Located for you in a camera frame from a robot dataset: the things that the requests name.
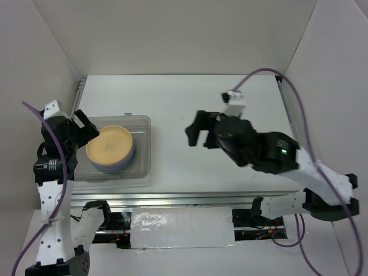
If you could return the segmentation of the orange plastic plate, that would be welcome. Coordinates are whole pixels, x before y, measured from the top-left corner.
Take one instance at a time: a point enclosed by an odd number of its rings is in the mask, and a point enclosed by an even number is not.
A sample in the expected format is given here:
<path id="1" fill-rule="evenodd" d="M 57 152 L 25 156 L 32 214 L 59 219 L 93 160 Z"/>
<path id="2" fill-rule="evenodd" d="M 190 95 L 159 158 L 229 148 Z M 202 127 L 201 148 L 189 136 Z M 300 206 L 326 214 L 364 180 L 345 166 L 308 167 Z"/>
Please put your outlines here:
<path id="1" fill-rule="evenodd" d="M 100 166 L 111 166 L 125 160 L 133 151 L 133 137 L 122 126 L 101 128 L 99 135 L 88 142 L 87 157 Z"/>

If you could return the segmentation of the pink plastic plate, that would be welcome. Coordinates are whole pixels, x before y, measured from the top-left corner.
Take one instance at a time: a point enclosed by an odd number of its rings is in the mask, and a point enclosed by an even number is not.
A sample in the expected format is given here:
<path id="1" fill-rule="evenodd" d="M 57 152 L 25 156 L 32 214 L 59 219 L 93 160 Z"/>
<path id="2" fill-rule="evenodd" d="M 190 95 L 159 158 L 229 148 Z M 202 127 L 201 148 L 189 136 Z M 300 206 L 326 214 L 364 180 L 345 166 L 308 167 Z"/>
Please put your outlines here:
<path id="1" fill-rule="evenodd" d="M 124 167 L 126 167 L 128 164 L 130 164 L 130 162 L 134 158 L 134 155 L 135 155 L 135 152 L 132 152 L 129 156 L 127 156 L 123 160 L 117 162 L 116 164 L 112 164 L 112 165 L 100 165 L 100 164 L 96 164 L 94 162 L 91 162 L 91 163 L 97 170 L 101 170 L 101 171 L 118 171 L 118 170 L 121 170 Z"/>

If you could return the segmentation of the blue plastic plate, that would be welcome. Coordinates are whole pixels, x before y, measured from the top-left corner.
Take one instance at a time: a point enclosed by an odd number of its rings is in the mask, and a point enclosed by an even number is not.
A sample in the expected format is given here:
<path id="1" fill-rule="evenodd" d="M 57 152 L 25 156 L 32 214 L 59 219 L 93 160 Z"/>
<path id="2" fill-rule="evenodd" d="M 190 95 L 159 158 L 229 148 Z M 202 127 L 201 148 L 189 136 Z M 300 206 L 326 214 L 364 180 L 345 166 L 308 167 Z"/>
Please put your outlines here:
<path id="1" fill-rule="evenodd" d="M 134 159 L 128 164 L 126 167 L 124 167 L 121 170 L 118 171 L 101 171 L 106 174 L 125 174 L 125 173 L 135 173 L 139 169 L 139 166 L 135 164 Z"/>

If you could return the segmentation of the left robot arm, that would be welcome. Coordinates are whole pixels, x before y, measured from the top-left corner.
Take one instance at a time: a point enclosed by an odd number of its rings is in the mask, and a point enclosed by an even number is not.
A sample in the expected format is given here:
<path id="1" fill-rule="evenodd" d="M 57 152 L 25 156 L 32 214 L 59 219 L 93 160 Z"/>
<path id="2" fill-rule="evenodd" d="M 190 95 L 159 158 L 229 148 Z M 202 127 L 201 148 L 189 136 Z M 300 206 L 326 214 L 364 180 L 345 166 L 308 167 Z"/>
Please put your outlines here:
<path id="1" fill-rule="evenodd" d="M 32 112 L 41 120 L 44 139 L 33 167 L 43 225 L 35 235 L 40 240 L 35 264 L 25 270 L 25 275 L 88 275 L 89 249 L 95 234 L 99 228 L 111 227 L 114 216 L 106 201 L 91 201 L 83 207 L 72 229 L 71 195 L 78 164 L 76 153 L 99 131 L 81 110 L 75 111 L 83 123 L 79 126 L 57 101 Z"/>

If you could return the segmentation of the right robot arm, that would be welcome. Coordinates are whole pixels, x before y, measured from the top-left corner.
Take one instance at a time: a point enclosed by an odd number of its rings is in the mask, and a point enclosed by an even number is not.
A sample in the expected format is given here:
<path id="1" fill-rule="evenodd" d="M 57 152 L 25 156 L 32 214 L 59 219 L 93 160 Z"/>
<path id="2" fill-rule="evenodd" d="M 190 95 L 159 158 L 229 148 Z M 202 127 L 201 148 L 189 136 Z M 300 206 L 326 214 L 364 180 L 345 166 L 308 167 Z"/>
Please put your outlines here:
<path id="1" fill-rule="evenodd" d="M 256 225 L 285 215 L 310 214 L 321 221 L 339 221 L 359 214 L 353 197 L 355 174 L 339 174 L 320 162 L 297 141 L 281 132 L 257 132 L 248 120 L 199 110 L 185 129 L 188 144 L 195 147 L 201 131 L 208 131 L 204 147 L 223 150 L 239 167 L 284 177 L 303 188 L 279 197 L 257 197 L 250 218 Z"/>

